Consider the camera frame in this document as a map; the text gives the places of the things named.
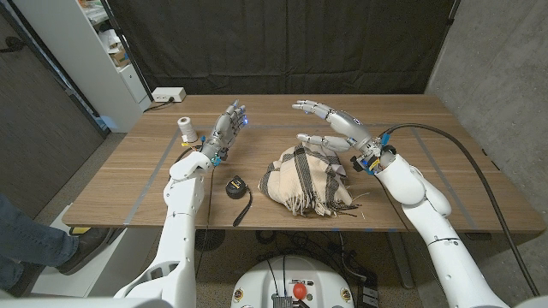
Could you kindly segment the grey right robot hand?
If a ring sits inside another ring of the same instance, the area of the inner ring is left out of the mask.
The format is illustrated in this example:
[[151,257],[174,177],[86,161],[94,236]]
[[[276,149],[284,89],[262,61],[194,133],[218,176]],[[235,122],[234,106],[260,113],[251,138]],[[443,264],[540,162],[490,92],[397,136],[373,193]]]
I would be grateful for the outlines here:
[[360,151],[361,155],[354,160],[354,167],[358,171],[366,170],[368,173],[375,174],[384,168],[381,164],[381,145],[379,141],[373,138],[357,118],[343,110],[334,110],[328,105],[312,100],[298,100],[292,105],[292,108],[318,116],[329,122],[330,127],[336,133],[344,135],[344,138],[342,138],[298,133],[296,136],[298,140],[313,145],[321,145],[325,149],[336,152],[349,151],[351,148]]

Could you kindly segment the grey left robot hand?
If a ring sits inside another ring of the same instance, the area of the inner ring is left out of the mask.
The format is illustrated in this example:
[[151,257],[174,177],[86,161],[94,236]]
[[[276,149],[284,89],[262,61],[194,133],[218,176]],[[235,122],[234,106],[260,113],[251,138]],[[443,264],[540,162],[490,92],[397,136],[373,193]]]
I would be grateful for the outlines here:
[[245,114],[246,106],[239,106],[238,103],[239,100],[236,99],[218,117],[211,134],[200,149],[200,152],[207,156],[214,166],[218,166],[226,159],[228,150],[235,143],[237,134],[248,124]]

